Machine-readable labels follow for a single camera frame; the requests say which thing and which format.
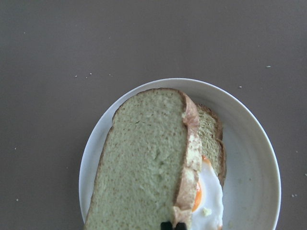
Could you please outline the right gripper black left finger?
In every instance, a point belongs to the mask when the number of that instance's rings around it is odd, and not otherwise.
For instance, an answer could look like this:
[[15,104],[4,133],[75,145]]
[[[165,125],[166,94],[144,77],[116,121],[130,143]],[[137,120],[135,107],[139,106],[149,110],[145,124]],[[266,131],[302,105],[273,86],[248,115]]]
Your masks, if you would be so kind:
[[172,223],[171,222],[162,222],[160,224],[160,230],[172,230]]

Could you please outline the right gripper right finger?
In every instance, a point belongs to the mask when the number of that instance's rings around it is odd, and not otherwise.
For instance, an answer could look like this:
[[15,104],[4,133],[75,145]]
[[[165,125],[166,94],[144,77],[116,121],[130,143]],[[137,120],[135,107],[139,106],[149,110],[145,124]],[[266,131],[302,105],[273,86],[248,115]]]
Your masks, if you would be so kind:
[[176,225],[176,227],[174,228],[174,230],[187,230],[187,226],[185,223],[180,222]]

